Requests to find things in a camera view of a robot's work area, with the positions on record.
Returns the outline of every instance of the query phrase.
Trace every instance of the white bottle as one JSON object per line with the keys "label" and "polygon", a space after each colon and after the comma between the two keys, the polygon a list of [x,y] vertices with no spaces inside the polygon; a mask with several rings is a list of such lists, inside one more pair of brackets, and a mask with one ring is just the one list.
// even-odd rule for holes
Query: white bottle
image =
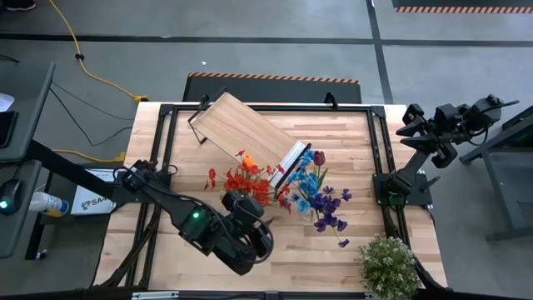
{"label": "white bottle", "polygon": [[29,209],[33,212],[59,218],[68,212],[68,202],[44,192],[34,192]]}

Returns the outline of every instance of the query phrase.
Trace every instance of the hazard stripe tape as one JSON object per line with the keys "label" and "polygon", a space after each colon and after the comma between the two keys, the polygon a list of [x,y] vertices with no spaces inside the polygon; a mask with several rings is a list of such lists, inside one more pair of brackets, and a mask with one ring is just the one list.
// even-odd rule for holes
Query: hazard stripe tape
{"label": "hazard stripe tape", "polygon": [[355,83],[359,80],[346,78],[326,78],[326,77],[303,77],[303,76],[282,76],[282,75],[257,75],[257,74],[233,74],[220,72],[190,72],[188,77],[212,77],[212,78],[250,78],[250,79],[274,79],[274,80],[297,80],[297,81],[320,81],[324,83]]}
{"label": "hazard stripe tape", "polygon": [[397,13],[533,13],[533,7],[396,7]]}

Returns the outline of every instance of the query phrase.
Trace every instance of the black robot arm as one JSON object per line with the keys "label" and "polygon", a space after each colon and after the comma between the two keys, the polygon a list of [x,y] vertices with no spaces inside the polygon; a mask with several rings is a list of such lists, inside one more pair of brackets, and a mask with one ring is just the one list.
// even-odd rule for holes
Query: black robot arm
{"label": "black robot arm", "polygon": [[213,252],[239,275],[250,272],[255,263],[270,255],[273,236],[261,221],[263,209],[254,199],[227,199],[224,204],[229,202],[230,213],[223,216],[200,199],[172,192],[158,179],[150,162],[139,160],[126,170],[113,201],[161,205],[183,239],[205,255]]}
{"label": "black robot arm", "polygon": [[[417,104],[412,104],[402,118],[404,127],[396,131],[397,135],[405,136],[401,143],[416,149],[407,165],[391,172],[387,188],[391,194],[405,197],[411,194],[416,185],[416,174],[427,160],[435,153],[431,161],[437,168],[445,168],[457,157],[457,151],[451,145],[463,142],[473,143],[471,139],[481,134],[488,134],[488,129],[500,121],[501,108],[518,103],[503,103],[498,97],[489,95],[478,100],[473,106],[466,104],[454,107],[445,104],[438,107],[435,116],[424,119],[424,111]],[[436,180],[425,183],[421,192],[427,190]]]}

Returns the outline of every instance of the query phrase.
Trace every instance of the yellow cable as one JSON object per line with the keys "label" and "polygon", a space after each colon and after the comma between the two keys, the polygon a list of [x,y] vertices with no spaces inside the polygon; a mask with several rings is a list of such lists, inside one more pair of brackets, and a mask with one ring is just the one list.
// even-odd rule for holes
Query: yellow cable
{"label": "yellow cable", "polygon": [[115,157],[114,159],[100,159],[100,158],[90,157],[87,154],[83,154],[83,153],[80,153],[80,152],[74,151],[74,150],[52,149],[52,151],[54,151],[55,153],[69,153],[69,154],[78,155],[79,157],[86,158],[86,159],[88,159],[90,161],[93,161],[93,162],[96,162],[96,163],[123,162],[124,159],[126,158],[126,153],[125,152],[120,152],[120,155],[118,157]]}
{"label": "yellow cable", "polygon": [[[77,49],[77,54],[79,55],[82,55],[82,51],[80,50],[80,45],[77,43],[77,39],[76,39],[76,35],[74,34],[74,31],[72,30],[72,28],[70,27],[70,24],[68,23],[67,19],[65,18],[65,16],[63,16],[63,14],[61,13],[61,11],[59,10],[59,8],[57,8],[56,4],[53,2],[53,0],[49,0],[50,3],[52,4],[52,6],[56,9],[56,12],[59,13],[59,16],[61,16],[61,18],[63,19],[63,21],[65,22],[65,25],[67,25],[67,28],[68,28],[68,31],[70,32],[70,35],[72,36],[72,39],[74,40],[74,44],[76,45],[76,49]],[[125,88],[123,87],[120,87],[118,84],[114,83],[114,82],[110,82],[108,80],[105,80],[105,79],[102,79],[96,75],[93,75],[91,74],[86,68],[85,68],[85,65],[83,64],[83,60],[81,58],[78,59],[78,61],[80,62],[80,66],[82,66],[82,69],[83,71],[91,78],[93,79],[96,79],[100,82],[103,82],[103,83],[106,83],[106,84],[109,84],[110,86],[112,87],[115,87],[117,88],[119,91],[123,92],[123,93],[126,93],[129,97],[133,98],[133,100],[135,100],[136,103],[139,103],[140,101],[147,101],[148,100],[148,96],[146,95],[142,95],[142,96],[139,96],[139,95],[134,95],[132,93],[130,93],[129,91],[127,91]]]}

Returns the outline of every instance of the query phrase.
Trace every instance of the green leaf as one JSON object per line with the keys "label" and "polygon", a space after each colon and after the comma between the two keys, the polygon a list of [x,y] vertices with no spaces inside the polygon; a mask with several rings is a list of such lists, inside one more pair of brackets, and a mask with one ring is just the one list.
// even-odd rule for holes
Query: green leaf
{"label": "green leaf", "polygon": [[322,187],[322,182],[324,181],[324,178],[326,177],[326,173],[327,173],[327,170],[324,171],[324,173],[320,176],[320,178],[318,178],[318,187],[321,188]]}

